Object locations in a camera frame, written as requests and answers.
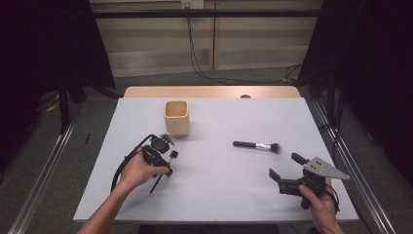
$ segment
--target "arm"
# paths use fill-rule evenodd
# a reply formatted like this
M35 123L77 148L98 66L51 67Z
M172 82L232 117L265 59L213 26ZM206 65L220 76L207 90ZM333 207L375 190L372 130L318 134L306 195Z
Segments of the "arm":
M325 183L331 186L331 178L327 177L325 179ZM311 215L313 223L319 233L344 233L335 216L334 202L329 196L324 194L318 198L316 194L314 194L314 192L305 185L300 185L298 189L300 189L303 196L311 202ZM325 189L332 193L330 187L325 186Z
M121 179L115 189L78 233L107 233L128 195L137 186L145 183L152 175L165 174L168 171L167 167L149 166L144 161L142 153L137 153L122 170Z

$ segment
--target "white tabletop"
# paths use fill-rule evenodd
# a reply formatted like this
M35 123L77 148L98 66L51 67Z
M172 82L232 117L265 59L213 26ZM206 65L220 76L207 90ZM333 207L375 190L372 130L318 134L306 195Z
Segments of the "white tabletop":
M116 221L150 223L244 223L311 220L301 198L280 194L269 168L282 178L302 176L291 160L295 152L332 164L318 128L303 98L121 98L94 165L74 220L85 221L109 195L124 156L146 136L166 132L168 100L189 103L191 133L175 138L179 152L149 194L156 179L137 187ZM278 143L279 154L234 147L232 142ZM357 219L341 180L333 179L340 198L340 220Z

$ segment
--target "white wall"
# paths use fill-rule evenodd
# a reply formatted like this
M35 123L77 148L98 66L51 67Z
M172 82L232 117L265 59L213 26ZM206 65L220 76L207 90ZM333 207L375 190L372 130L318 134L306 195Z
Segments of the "white wall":
M205 0L206 9L319 9L321 3L322 0ZM175 0L91 0L91 4L94 10L180 9L180 1ZM192 70L186 19L96 21L115 76ZM191 19L191 22L201 67L230 69L301 63L316 19Z

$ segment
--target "right hand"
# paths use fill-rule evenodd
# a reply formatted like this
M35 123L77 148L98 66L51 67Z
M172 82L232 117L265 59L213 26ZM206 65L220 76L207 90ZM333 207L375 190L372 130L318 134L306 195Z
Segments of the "right hand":
M331 186L331 178L327 177L325 183ZM326 194L320 198L305 185L298 187L300 192L311 202L311 215L314 226L319 233L344 233L337 222L335 216L334 201ZM325 186L325 190L333 194L329 186Z
M167 167L149 166L143 159L142 151L139 151L122 170L119 184L125 185L131 192L137 186L145 183L151 176L165 174L168 171Z

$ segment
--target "black cable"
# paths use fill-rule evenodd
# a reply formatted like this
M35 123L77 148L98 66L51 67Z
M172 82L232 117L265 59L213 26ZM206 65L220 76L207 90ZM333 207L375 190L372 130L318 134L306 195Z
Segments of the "black cable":
M297 79L289 85L294 87L307 85L313 77L318 76L321 72L322 69L320 67L315 68L312 71L310 71L307 75L300 77L299 79Z
M334 207L335 207L335 213L337 214L337 212L340 212L340 208L339 208L340 200L339 200L339 198L338 198L338 194L337 194L337 192L334 190L334 188L331 187L330 185L326 184L325 186L329 187L329 188L331 189L331 191L333 191L333 193L334 193L334 195L333 195L333 194L331 194L330 192L328 192L326 189L324 189L324 193L325 193L326 195L328 195L328 196L333 200L333 202L334 202Z
M142 146L142 144L148 140L150 137L154 137L155 135L149 135L147 136L143 141L140 142L139 145L137 145L133 151L131 151L130 154L128 154L128 156L125 156L124 161L122 161L121 165L119 165L118 170L116 170L115 175L113 176L113 180L112 180L112 186L110 188L110 191L112 192L112 190L115 188L116 184L118 183L118 178L119 175L121 174L122 170L124 169L124 167L127 165L127 163L131 160L131 158L136 155L138 152L140 152L139 148L140 146Z
M341 117L343 116L343 111L344 111L344 98L343 98L343 94L340 91L340 95L339 95L339 99L338 99L338 105L337 105L337 111L336 111L335 116L334 116L334 119L335 119L334 121L337 124L336 135L334 137L333 144L331 146L331 159L332 159L334 165L336 165L335 147L337 145L338 138L340 136L340 124L341 124Z
M275 84L275 83L279 83L281 81L283 81L284 79L278 79L275 81L250 81L250 80L240 80L240 79L233 79L233 78L223 78L223 77L216 77L216 78L212 78L212 77L208 77L207 75L204 74L204 72L201 70L199 64L198 64L198 60L197 60L197 56L195 54L195 46L194 46L194 41L193 41L193 37L192 37L192 23L191 23L191 19L187 18L187 24L188 24L188 35L189 35L189 46L190 46L190 54L191 54L191 63L192 63L192 68L194 69L194 71L197 73L197 75L206 78L208 80L211 81L215 81L215 82L219 82L221 84L230 86L230 84L223 82L224 81L237 81L237 82L247 82L247 83L253 83L253 84L261 84L261 85L270 85L270 84Z
M298 67L301 67L302 66L302 64L295 64L295 65L291 65L291 66L289 66L286 70L285 70L285 77L284 77L284 79L285 79L285 84L286 85L288 85L288 78L289 78L289 76L298 68Z

